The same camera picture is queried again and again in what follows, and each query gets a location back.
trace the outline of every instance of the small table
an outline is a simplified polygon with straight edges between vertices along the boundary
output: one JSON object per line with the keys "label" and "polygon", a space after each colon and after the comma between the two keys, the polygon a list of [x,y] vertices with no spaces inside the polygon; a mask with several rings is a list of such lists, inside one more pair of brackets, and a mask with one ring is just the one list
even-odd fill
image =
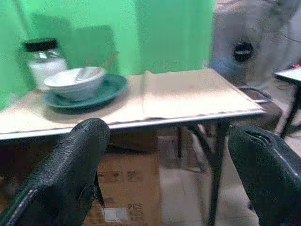
{"label": "small table", "polygon": [[280,132],[280,137],[284,138],[288,133],[289,127],[292,124],[292,121],[298,111],[298,108],[301,106],[301,68],[295,68],[295,69],[277,72],[274,73],[273,76],[276,79],[286,81],[290,84],[296,85],[294,99],[290,107],[290,111],[286,119],[286,123]]}
{"label": "small table", "polygon": [[113,133],[138,129],[188,127],[201,143],[198,124],[216,123],[215,152],[206,153],[213,168],[210,217],[213,226],[230,121],[258,117],[263,109],[214,70],[128,76],[129,89],[103,108],[62,112],[46,106],[33,91],[0,113],[0,140],[64,134],[80,121],[103,119]]}

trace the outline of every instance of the floor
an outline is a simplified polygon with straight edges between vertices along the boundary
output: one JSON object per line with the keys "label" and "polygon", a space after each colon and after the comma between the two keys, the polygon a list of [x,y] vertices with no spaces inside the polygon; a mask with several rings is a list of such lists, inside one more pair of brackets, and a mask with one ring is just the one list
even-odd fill
{"label": "floor", "polygon": [[[287,111],[293,88],[285,83],[273,83],[268,90],[283,111]],[[188,131],[183,132],[182,158],[176,157],[175,136],[161,136],[160,182],[162,196],[162,221],[165,226],[204,226],[208,217],[210,197],[210,168],[200,172],[194,148],[200,149],[197,140]],[[288,145],[301,156],[301,132],[287,137]],[[256,214],[248,209],[248,197],[242,187],[238,173],[228,150],[225,150],[219,192],[217,226],[258,226]]]}

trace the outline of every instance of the table leg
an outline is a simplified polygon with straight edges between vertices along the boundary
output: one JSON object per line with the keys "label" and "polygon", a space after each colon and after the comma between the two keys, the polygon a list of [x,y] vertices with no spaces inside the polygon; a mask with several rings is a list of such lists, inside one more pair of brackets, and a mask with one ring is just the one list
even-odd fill
{"label": "table leg", "polygon": [[182,157],[182,128],[177,128],[177,138],[178,138],[178,158]]}
{"label": "table leg", "polygon": [[280,137],[284,138],[285,135],[287,134],[288,128],[289,126],[292,124],[293,118],[296,115],[297,111],[298,111],[298,107],[299,104],[301,102],[301,87],[297,87],[295,94],[294,94],[294,100],[293,100],[293,104],[291,106],[288,118],[286,119],[286,123],[283,127],[283,129],[280,132]]}
{"label": "table leg", "polygon": [[225,138],[229,128],[228,122],[219,122],[217,124],[217,137],[215,141],[215,152],[212,154],[212,174],[213,180],[211,183],[211,201],[210,201],[210,213],[209,213],[209,226],[214,226],[215,215],[218,201],[218,191],[220,187],[220,179],[222,172],[222,159],[225,148]]}

